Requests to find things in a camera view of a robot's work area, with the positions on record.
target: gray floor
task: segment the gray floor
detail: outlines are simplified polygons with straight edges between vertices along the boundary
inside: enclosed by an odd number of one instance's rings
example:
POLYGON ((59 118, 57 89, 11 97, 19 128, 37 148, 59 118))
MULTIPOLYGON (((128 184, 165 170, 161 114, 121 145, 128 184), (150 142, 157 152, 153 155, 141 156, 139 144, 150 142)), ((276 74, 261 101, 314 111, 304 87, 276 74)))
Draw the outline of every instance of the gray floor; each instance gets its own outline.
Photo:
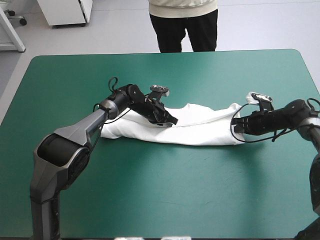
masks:
MULTIPOLYGON (((36 0, 15 0, 11 9, 28 21, 15 25, 26 51, 0 52, 0 123, 35 56, 159 52, 147 0, 94 0, 86 27, 59 29, 48 26, 36 0)), ((320 0, 219 0, 217 51, 297 49, 319 90, 319 13, 320 0)), ((182 49, 192 51, 187 37, 182 49)))

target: chair wheel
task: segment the chair wheel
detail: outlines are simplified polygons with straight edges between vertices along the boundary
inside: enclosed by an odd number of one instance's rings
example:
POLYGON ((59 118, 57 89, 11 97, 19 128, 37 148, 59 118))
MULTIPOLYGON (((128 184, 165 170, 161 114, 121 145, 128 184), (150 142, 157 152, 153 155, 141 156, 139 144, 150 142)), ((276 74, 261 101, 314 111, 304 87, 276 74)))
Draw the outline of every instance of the chair wheel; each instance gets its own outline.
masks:
POLYGON ((27 25, 27 20, 25 20, 24 18, 20 19, 20 24, 22 26, 27 25))
POLYGON ((12 11, 12 10, 10 10, 10 11, 8 11, 8 14, 9 14, 9 16, 14 16, 14 15, 16 15, 16 12, 15 11, 12 11))

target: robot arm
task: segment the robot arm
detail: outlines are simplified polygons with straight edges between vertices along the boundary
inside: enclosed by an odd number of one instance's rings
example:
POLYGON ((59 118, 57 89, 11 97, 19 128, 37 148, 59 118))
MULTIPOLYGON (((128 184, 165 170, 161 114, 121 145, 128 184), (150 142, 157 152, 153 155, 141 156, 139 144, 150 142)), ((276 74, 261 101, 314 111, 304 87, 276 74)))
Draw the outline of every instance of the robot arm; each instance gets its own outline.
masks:
POLYGON ((102 129, 106 120, 115 119, 130 108, 152 124, 171 127, 177 123, 160 102, 163 95, 169 95, 168 88, 153 85, 152 92, 145 96, 137 85, 128 84, 118 89, 114 86, 112 94, 98 104, 98 110, 71 126, 56 129, 33 151, 32 239, 60 239, 60 191, 67 189, 86 168, 94 149, 91 137, 102 129))
MULTIPOLYGON (((235 133, 249 135, 263 135, 277 130, 297 130, 302 138, 311 141, 316 148, 318 155, 313 159, 309 180, 312 208, 320 216, 320 118, 319 111, 304 100, 297 99, 290 102, 283 108, 274 110, 272 99, 268 96, 252 93, 260 110, 254 111, 249 116, 233 118, 231 125, 234 125, 235 133)), ((320 239, 320 218, 311 223, 305 230, 299 232, 295 240, 318 240, 320 239)))

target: folded cloth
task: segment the folded cloth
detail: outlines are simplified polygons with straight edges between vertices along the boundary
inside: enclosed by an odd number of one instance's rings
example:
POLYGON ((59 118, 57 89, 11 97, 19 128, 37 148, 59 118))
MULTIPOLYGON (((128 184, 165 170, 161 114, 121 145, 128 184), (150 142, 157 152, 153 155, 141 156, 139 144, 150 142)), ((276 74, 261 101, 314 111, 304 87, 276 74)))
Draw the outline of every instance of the folded cloth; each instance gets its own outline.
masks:
MULTIPOLYGON (((227 109, 215 111, 206 106, 188 103, 183 108, 165 108, 178 119, 177 125, 172 127, 152 124, 131 110, 123 117, 120 115, 117 121, 105 124, 101 137, 109 139, 127 137, 148 142, 194 146, 237 145, 242 142, 232 136, 230 122, 240 107, 237 103, 233 103, 227 109)), ((244 140, 241 133, 234 135, 244 140)))

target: white furniture leg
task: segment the white furniture leg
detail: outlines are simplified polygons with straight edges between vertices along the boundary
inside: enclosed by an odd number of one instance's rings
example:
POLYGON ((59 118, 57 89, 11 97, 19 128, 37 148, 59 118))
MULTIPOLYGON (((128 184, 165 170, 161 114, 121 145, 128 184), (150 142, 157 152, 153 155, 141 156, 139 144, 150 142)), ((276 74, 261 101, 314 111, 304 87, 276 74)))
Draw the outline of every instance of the white furniture leg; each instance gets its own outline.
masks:
POLYGON ((0 43, 0 50, 18 50, 24 52, 25 45, 22 43, 20 37, 16 33, 14 27, 11 25, 3 9, 0 7, 0 25, 2 25, 6 34, 9 36, 12 43, 0 43))

